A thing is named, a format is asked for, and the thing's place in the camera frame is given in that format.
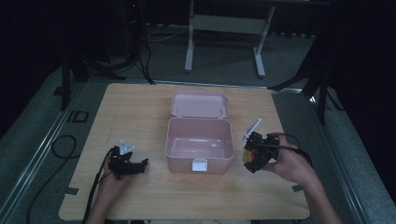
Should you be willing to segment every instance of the person's arm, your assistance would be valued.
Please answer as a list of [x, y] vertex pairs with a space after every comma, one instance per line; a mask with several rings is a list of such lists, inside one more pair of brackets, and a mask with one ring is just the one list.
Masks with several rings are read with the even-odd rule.
[[[285, 135], [279, 135], [278, 139], [281, 146], [296, 148], [287, 142]], [[290, 150], [280, 149], [277, 161], [267, 163], [263, 170], [273, 172], [286, 180], [301, 185], [316, 223], [342, 223], [316, 172], [303, 156]]]
[[107, 212], [111, 209], [113, 203], [121, 196], [132, 179], [131, 175], [125, 175], [121, 180], [118, 180], [108, 169], [108, 162], [109, 160], [107, 159], [104, 167], [105, 172], [99, 183], [96, 201], [91, 208], [86, 224], [105, 223]]

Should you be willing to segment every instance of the light wood surface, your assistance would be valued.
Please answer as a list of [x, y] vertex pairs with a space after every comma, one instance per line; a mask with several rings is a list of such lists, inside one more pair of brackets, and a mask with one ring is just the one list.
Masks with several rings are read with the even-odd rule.
[[[174, 90], [222, 91], [228, 99], [234, 157], [224, 174], [184, 174], [168, 170], [165, 142]], [[78, 161], [59, 215], [81, 220], [106, 152], [120, 139], [134, 145], [132, 162], [148, 158], [146, 172], [108, 214], [112, 219], [300, 219], [309, 216], [302, 191], [269, 172], [252, 174], [242, 162], [239, 139], [257, 117], [256, 132], [282, 132], [271, 93], [265, 89], [110, 84]]]

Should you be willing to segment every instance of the open box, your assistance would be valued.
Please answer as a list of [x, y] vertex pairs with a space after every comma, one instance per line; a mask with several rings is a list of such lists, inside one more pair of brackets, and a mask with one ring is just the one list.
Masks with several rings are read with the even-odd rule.
[[217, 91], [174, 92], [165, 154], [171, 172], [224, 173], [233, 158], [227, 98]]

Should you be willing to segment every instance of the box lid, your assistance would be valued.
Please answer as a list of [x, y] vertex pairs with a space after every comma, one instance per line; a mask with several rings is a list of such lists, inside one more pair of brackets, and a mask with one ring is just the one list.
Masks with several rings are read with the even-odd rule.
[[224, 119], [228, 117], [227, 98], [220, 91], [176, 90], [171, 114], [181, 118]]

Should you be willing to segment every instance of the black device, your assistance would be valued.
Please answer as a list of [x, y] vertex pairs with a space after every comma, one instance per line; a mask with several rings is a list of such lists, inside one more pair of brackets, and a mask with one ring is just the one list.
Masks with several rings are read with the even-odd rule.
[[129, 159], [132, 157], [132, 151], [121, 155], [119, 147], [113, 147], [110, 150], [111, 157], [108, 168], [118, 180], [120, 180], [123, 175], [137, 175], [145, 172], [149, 159], [145, 159], [141, 162], [130, 162]]
[[266, 138], [262, 138], [262, 135], [256, 132], [252, 132], [247, 139], [243, 156], [244, 166], [254, 174], [265, 166], [269, 160], [277, 160], [280, 149], [292, 150], [302, 155], [312, 166], [311, 158], [300, 148], [280, 146], [277, 135], [268, 133]]

